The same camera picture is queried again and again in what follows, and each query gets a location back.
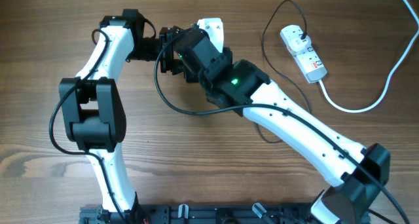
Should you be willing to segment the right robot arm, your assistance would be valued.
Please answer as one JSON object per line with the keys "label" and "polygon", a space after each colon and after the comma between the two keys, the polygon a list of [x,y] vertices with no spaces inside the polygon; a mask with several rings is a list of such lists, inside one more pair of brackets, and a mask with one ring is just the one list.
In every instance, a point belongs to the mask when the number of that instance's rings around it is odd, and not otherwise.
{"label": "right robot arm", "polygon": [[315,220],[360,223],[376,197],[388,194],[390,154],[383,146],[365,147],[338,134],[290,100],[256,65],[232,62],[219,52],[202,29],[186,31],[173,49],[210,103],[265,127],[323,176],[330,187],[310,208]]}

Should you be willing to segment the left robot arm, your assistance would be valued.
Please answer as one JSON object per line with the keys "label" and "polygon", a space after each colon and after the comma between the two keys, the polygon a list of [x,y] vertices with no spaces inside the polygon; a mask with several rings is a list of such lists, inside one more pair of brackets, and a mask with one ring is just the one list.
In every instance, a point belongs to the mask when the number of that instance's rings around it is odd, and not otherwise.
{"label": "left robot arm", "polygon": [[162,28],[145,37],[147,24],[150,21],[136,9],[125,9],[120,16],[105,16],[92,32],[96,46],[87,64],[75,77],[64,78],[59,84],[60,100],[50,119],[50,140],[57,150],[67,153],[53,136],[54,121],[61,111],[68,140],[78,147],[74,154],[88,158],[102,195],[96,215],[86,208],[81,210],[81,223],[149,222],[122,155],[126,114],[117,80],[125,62],[155,61],[181,28]]}

